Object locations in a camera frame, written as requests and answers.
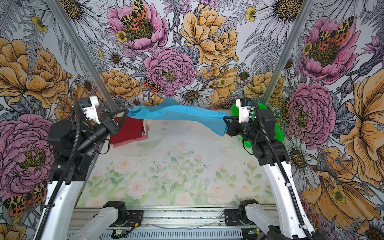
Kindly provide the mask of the green plastic basket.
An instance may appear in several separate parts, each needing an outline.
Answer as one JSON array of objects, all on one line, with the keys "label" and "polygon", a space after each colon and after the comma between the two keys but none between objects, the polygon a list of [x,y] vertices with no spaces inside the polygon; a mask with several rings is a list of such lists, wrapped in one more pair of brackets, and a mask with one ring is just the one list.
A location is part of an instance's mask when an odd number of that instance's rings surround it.
[{"label": "green plastic basket", "polygon": [[[258,103],[258,105],[259,105],[260,109],[267,109],[267,107],[262,103]],[[231,112],[232,112],[234,117],[239,116],[239,108],[235,104],[233,104],[231,106]],[[275,124],[275,139],[277,139],[280,142],[282,142],[284,140],[283,132],[280,129],[278,123]],[[247,148],[247,149],[251,149],[251,147],[252,147],[251,142],[249,142],[249,141],[244,141],[244,145],[245,145],[245,148]]]}]

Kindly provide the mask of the blue t-shirt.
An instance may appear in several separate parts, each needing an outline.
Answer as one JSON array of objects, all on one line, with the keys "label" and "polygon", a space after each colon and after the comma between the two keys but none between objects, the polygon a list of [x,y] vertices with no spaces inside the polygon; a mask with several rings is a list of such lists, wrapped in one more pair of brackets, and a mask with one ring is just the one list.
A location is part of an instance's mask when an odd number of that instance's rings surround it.
[{"label": "blue t-shirt", "polygon": [[227,125],[224,118],[227,113],[214,112],[199,107],[179,105],[173,98],[167,98],[158,106],[138,106],[129,109],[128,117],[141,120],[158,121],[194,121],[198,122],[219,136],[227,132]]}]

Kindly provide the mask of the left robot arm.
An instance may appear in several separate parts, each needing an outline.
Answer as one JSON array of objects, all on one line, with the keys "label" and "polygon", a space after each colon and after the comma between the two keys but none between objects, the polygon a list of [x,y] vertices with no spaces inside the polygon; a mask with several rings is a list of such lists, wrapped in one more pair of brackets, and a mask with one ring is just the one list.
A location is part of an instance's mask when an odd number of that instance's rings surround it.
[{"label": "left robot arm", "polygon": [[117,135],[128,114],[123,109],[105,116],[88,128],[86,115],[77,107],[77,122],[63,120],[49,130],[48,143],[54,147],[54,163],[48,176],[47,202],[35,234],[36,240],[66,240],[71,218],[91,170],[88,155],[110,135]]}]

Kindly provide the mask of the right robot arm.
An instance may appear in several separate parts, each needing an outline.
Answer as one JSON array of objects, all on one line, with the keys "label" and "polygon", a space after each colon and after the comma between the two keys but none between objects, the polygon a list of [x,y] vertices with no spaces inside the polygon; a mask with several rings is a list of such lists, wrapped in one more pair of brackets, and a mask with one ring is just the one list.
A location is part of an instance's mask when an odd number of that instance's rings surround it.
[{"label": "right robot arm", "polygon": [[318,240],[305,214],[293,180],[285,145],[275,139],[276,119],[267,109],[239,107],[235,117],[224,118],[229,136],[241,136],[252,144],[252,154],[264,169],[273,192],[278,217],[273,217],[256,200],[239,204],[239,218],[254,223],[268,240]]}]

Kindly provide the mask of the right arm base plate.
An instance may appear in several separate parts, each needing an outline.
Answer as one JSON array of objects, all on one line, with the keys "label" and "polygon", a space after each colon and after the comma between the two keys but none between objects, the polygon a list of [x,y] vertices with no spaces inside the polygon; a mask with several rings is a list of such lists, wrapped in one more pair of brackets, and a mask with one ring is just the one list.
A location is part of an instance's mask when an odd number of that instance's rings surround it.
[{"label": "right arm base plate", "polygon": [[243,226],[240,220],[239,211],[235,209],[225,209],[224,219],[226,226]]}]

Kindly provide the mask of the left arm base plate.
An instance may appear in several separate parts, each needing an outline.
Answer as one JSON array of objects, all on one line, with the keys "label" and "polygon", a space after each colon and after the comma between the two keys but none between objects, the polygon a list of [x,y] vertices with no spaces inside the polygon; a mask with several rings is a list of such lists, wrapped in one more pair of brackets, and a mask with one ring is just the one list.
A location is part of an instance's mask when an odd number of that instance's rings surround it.
[{"label": "left arm base plate", "polygon": [[142,225],[144,211],[143,210],[127,210],[127,220],[124,227],[140,227]]}]

